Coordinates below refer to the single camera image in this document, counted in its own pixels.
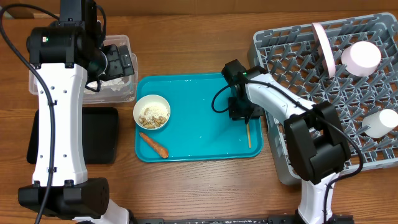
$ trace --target plastic dish rack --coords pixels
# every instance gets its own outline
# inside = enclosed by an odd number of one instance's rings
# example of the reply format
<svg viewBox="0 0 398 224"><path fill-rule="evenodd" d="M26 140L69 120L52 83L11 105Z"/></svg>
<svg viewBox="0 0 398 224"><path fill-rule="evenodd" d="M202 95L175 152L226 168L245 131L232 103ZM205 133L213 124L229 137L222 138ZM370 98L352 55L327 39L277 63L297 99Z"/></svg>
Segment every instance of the plastic dish rack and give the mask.
<svg viewBox="0 0 398 224"><path fill-rule="evenodd" d="M311 24L256 32L248 52L250 66L266 68L283 86L316 103L329 101L336 106L345 133L361 148L364 169L398 166L398 131L380 139L365 136L361 121L384 108L398 111L398 23L389 13L321 22L329 38L336 62L336 75L329 79L322 67ZM358 41L376 44L382 55L378 69L369 77L349 74L341 64L341 53ZM268 140L279 180L292 185L300 182L289 162L283 126L266 113ZM351 160L342 174L358 167L358 155L351 148Z"/></svg>

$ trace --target wooden stick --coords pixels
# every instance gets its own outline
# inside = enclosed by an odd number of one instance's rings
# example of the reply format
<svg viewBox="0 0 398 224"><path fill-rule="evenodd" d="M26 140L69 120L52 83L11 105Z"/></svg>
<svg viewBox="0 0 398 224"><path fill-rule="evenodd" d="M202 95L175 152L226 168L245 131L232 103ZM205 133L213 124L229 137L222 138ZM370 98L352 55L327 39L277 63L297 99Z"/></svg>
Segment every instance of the wooden stick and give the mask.
<svg viewBox="0 0 398 224"><path fill-rule="evenodd" d="M251 137L250 137L250 126L249 126L249 123L246 125L246 130L248 131L249 148L251 149Z"/></svg>

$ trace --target carrot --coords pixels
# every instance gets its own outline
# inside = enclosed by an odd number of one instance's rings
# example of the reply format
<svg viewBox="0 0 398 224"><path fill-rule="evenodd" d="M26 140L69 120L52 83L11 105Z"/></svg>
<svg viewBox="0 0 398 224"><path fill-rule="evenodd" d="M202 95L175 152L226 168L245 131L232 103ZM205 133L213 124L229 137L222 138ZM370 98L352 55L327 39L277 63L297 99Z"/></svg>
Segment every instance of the carrot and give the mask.
<svg viewBox="0 0 398 224"><path fill-rule="evenodd" d="M153 139L148 137L146 134L140 132L139 135L141 138L148 143L148 145L155 150L163 159L167 159L169 156L169 152L167 149L163 146L161 146L159 143L155 142Z"/></svg>

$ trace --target turquoise tray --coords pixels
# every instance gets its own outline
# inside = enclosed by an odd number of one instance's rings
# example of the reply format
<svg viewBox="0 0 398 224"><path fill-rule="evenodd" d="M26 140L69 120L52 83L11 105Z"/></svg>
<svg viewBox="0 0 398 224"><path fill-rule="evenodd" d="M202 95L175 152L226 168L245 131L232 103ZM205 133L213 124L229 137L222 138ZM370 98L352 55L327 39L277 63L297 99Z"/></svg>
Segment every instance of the turquoise tray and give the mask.
<svg viewBox="0 0 398 224"><path fill-rule="evenodd" d="M244 121L232 121L228 112L218 114L211 101L227 83L220 73L198 75L163 75L142 79L137 86L137 100L156 94L170 104L170 118L159 130L145 130L136 124L136 154L144 162L203 161L254 157L261 152L261 121L250 120L252 148L249 148ZM227 107L230 90L217 97L215 108ZM169 151L162 159L139 135L147 134Z"/></svg>

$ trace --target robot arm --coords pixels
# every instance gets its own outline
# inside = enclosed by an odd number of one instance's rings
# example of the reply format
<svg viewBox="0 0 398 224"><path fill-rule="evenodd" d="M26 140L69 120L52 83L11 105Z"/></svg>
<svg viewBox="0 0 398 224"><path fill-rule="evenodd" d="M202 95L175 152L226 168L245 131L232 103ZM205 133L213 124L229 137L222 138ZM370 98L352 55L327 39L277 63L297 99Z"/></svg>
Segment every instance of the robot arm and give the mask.
<svg viewBox="0 0 398 224"><path fill-rule="evenodd" d="M64 220L128 224L132 215L109 199L105 178L88 178L82 148L83 91L88 82L134 74L127 46L103 46L104 30L93 0L61 0L60 20L36 27L27 39L29 63L49 87L55 117L55 154L47 203L50 160L48 99L39 89L39 150L32 185L18 191L19 203Z"/></svg>
<svg viewBox="0 0 398 224"><path fill-rule="evenodd" d="M271 74L260 74L251 78L251 80L266 82L276 86L308 109L312 109L312 105L315 104L312 101L305 100L295 95L294 93L277 83ZM270 114L274 115L275 118L281 123L290 118L293 114L304 113L303 109L298 108L290 100L282 96L279 92L267 86L255 83L248 83L246 85L246 93L248 94L249 101L267 110Z"/></svg>
<svg viewBox="0 0 398 224"><path fill-rule="evenodd" d="M222 74L231 86L235 101L231 107L235 111L234 117L229 113L232 119L239 118L236 112L240 113L240 118L245 119L245 122L256 119L253 111L260 106L284 124L290 163L302 178L302 199L297 210L297 221L306 224L323 223L326 185L339 176L345 161L350 158L350 151L346 139L317 121L314 113L342 130L335 107L329 102L317 105L295 95L277 83L262 67L246 70L234 60L226 64ZM296 107L279 91L250 81L269 83L277 87L313 113ZM313 139L309 131L312 128L323 130L323 135ZM333 189L330 189L326 202L327 219L332 216L332 194Z"/></svg>

